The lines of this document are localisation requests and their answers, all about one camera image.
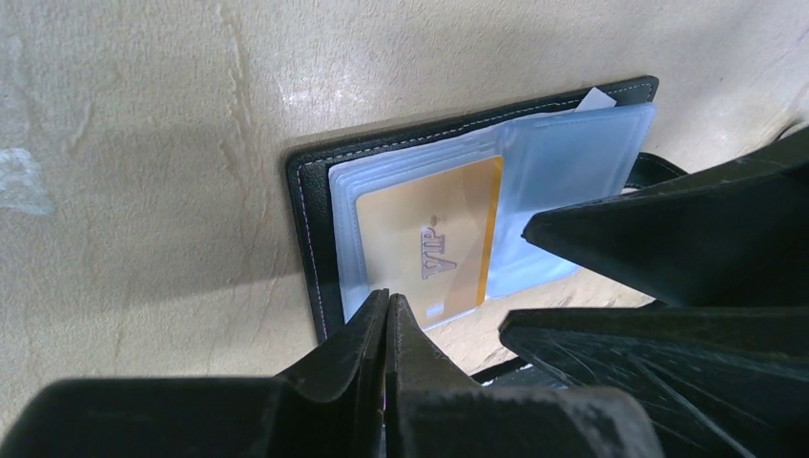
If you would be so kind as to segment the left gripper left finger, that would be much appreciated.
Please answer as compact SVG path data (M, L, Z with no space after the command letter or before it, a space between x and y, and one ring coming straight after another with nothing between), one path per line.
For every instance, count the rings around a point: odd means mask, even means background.
M2 442L5 457L376 457L389 293L273 377L63 380Z

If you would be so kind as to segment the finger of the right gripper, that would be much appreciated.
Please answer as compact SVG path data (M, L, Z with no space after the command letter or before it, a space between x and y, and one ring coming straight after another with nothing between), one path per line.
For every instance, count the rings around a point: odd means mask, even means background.
M513 310L499 333L561 385L634 397L669 457L808 453L804 307Z
M671 305L805 305L808 134L643 190L539 213L523 236Z

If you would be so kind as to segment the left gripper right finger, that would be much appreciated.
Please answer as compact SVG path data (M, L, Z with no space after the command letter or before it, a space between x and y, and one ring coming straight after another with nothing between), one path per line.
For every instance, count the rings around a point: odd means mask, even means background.
M640 404L616 388L483 387L420 329L405 296L386 318L389 457L660 457Z

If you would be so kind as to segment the gold VIP card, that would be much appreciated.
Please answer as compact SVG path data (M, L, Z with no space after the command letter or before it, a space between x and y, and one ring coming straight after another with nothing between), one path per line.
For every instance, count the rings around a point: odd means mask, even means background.
M503 165L491 156L357 199L369 285L406 296L423 329L486 299Z

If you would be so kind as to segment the black leather card holder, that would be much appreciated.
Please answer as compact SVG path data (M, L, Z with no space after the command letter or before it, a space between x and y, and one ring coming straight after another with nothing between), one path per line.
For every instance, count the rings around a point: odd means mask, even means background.
M284 173L317 340L375 289L405 294L430 329L573 274L523 230L682 175L642 152L658 87L643 75L293 151Z

